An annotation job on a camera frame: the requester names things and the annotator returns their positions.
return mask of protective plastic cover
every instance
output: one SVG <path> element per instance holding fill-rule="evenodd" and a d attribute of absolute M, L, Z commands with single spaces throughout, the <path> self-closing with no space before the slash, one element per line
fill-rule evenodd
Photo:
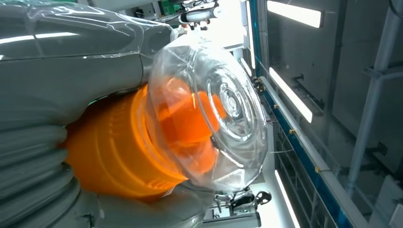
<path fill-rule="evenodd" d="M 193 183 L 215 190 L 249 185 L 267 152 L 266 121 L 246 73 L 228 51 L 192 35 L 154 57 L 146 125 Z"/>
<path fill-rule="evenodd" d="M 0 4 L 0 60 L 138 53 L 152 57 L 170 41 L 172 31 L 166 24 L 71 2 L 0 0 Z"/>

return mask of orange component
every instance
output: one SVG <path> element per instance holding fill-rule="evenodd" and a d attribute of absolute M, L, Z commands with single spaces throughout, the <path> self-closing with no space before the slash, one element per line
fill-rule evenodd
<path fill-rule="evenodd" d="M 135 95 L 95 102 L 78 121 L 67 126 L 66 162 L 84 189 L 153 201 L 187 179 L 182 168 L 193 175 L 212 169 L 217 152 L 200 106 L 215 131 L 219 124 L 207 94 L 198 93 L 199 104 L 179 79 L 170 80 L 157 91 L 153 102 L 158 99 L 159 105 L 154 118 L 150 113 L 153 110 L 146 108 L 149 97 L 144 87 Z M 213 102 L 219 115 L 225 116 L 217 96 Z M 157 142 L 161 133 L 166 144 Z M 167 151 L 177 159 L 173 161 Z"/>
<path fill-rule="evenodd" d="M 97 101 L 67 127 L 66 162 L 84 189 L 153 201 L 187 179 L 151 144 L 138 115 L 146 91 Z"/>

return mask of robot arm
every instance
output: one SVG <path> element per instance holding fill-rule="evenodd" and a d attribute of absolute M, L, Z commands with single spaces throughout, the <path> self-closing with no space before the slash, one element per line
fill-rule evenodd
<path fill-rule="evenodd" d="M 53 1 L 2 1 L 0 21 L 0 227 L 200 224 L 204 202 L 192 190 L 151 205 L 96 195 L 58 148 L 91 101 L 147 82 L 171 28 Z"/>

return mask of light fixture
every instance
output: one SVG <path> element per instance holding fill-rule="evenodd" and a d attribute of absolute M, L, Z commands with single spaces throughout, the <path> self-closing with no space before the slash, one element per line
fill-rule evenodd
<path fill-rule="evenodd" d="M 267 9 L 286 18 L 319 28 L 323 24 L 323 12 L 292 6 L 276 1 L 267 1 Z"/>
<path fill-rule="evenodd" d="M 253 32 L 252 32 L 252 19 L 250 17 L 250 4 L 246 2 L 246 14 L 248 16 L 248 30 L 249 30 L 249 49 L 250 49 L 250 63 L 252 68 L 256 68 L 255 62 L 255 48 L 253 47 Z"/>
<path fill-rule="evenodd" d="M 298 219 L 294 213 L 294 210 L 292 209 L 291 202 L 289 201 L 289 198 L 286 193 L 286 189 L 284 188 L 283 182 L 281 181 L 280 175 L 278 174 L 277 170 L 274 170 L 274 175 L 276 175 L 277 182 L 278 182 L 278 185 L 280 186 L 281 193 L 283 194 L 284 200 L 286 201 L 286 205 L 287 205 L 288 211 L 290 213 L 292 222 L 294 223 L 295 228 L 300 228 Z"/>
<path fill-rule="evenodd" d="M 245 69 L 246 73 L 248 73 L 249 76 L 252 76 L 252 71 L 250 70 L 248 64 L 245 62 L 245 60 L 242 57 L 240 58 L 240 63 L 242 63 L 243 68 Z"/>
<path fill-rule="evenodd" d="M 305 117 L 308 122 L 312 122 L 311 110 L 301 101 L 301 99 L 292 91 L 292 89 L 286 84 L 286 82 L 270 67 L 269 74 L 271 79 L 280 87 L 281 90 L 287 95 L 291 102 L 295 105 L 299 112 Z"/>

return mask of metal bracket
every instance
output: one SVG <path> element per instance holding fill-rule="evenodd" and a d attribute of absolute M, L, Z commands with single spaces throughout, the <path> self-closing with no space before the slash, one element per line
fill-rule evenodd
<path fill-rule="evenodd" d="M 383 156 L 386 156 L 388 154 L 388 148 L 382 142 L 378 142 L 378 145 L 376 147 L 370 147 L 365 150 L 365 153 L 375 152 L 381 153 Z"/>
<path fill-rule="evenodd" d="M 403 72 L 395 72 L 395 73 L 389 73 L 389 74 L 384 74 L 382 72 L 379 72 L 377 70 L 374 70 L 370 67 L 367 67 L 363 70 L 363 73 L 374 77 L 374 78 L 379 78 L 382 80 L 388 80 L 388 79 L 393 79 L 393 78 L 397 78 L 397 77 L 403 77 Z"/>
<path fill-rule="evenodd" d="M 380 168 L 377 164 L 362 165 L 360 168 L 360 171 L 374 171 L 375 173 L 378 173 L 378 170 L 380 170 Z M 348 172 L 350 172 L 350 167 L 342 167 L 339 174 L 346 176 Z"/>
<path fill-rule="evenodd" d="M 300 76 L 293 77 L 292 80 L 300 80 L 301 79 L 302 81 L 304 81 L 304 77 L 305 77 L 305 75 L 301 73 Z"/>

